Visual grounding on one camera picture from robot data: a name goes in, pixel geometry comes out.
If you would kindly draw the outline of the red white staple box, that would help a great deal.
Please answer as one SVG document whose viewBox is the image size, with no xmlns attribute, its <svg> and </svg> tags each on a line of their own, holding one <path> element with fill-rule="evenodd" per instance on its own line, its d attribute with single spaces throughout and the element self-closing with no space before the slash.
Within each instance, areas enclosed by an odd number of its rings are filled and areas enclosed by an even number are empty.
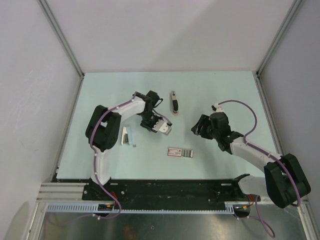
<svg viewBox="0 0 320 240">
<path fill-rule="evenodd" d="M 194 151 L 192 149 L 169 147 L 167 155 L 170 156 L 170 157 L 193 158 L 194 157 Z"/>
</svg>

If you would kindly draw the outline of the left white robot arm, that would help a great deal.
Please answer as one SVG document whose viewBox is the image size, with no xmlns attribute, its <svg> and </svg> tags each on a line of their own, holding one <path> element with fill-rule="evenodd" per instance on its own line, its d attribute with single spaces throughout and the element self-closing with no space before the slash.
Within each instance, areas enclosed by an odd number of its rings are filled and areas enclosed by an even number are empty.
<svg viewBox="0 0 320 240">
<path fill-rule="evenodd" d="M 153 109 L 161 98 L 150 90 L 146 95 L 135 92 L 130 100 L 114 107 L 98 105 L 95 107 L 85 131 L 90 148 L 93 150 L 93 174 L 91 179 L 96 183 L 93 194 L 100 200 L 110 196 L 111 188 L 106 184 L 111 179 L 108 170 L 107 151 L 118 141 L 121 123 L 130 117 L 141 117 L 140 126 L 156 133 L 156 124 L 163 120 Z"/>
</svg>

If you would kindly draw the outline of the black silver stapler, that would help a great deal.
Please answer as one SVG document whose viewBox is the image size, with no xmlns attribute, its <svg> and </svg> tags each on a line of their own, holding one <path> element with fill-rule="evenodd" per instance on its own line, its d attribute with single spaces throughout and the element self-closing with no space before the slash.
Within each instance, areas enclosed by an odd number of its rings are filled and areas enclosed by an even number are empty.
<svg viewBox="0 0 320 240">
<path fill-rule="evenodd" d="M 175 91 L 170 93 L 170 100 L 171 100 L 171 111 L 174 116 L 179 114 L 179 103 L 177 99 L 177 95 Z"/>
</svg>

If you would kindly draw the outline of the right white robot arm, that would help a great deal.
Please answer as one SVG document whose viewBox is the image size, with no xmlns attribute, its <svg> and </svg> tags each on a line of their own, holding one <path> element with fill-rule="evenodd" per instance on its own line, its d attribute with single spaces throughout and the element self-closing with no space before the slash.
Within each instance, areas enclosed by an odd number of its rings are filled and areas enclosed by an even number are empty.
<svg viewBox="0 0 320 240">
<path fill-rule="evenodd" d="M 243 134 L 231 130 L 224 112 L 214 112 L 210 116 L 202 114 L 191 131 L 204 139 L 216 140 L 221 151 L 240 157 L 261 170 L 267 196 L 279 208 L 298 205 L 301 198 L 311 192 L 296 156 L 280 155 L 245 142 Z"/>
</svg>

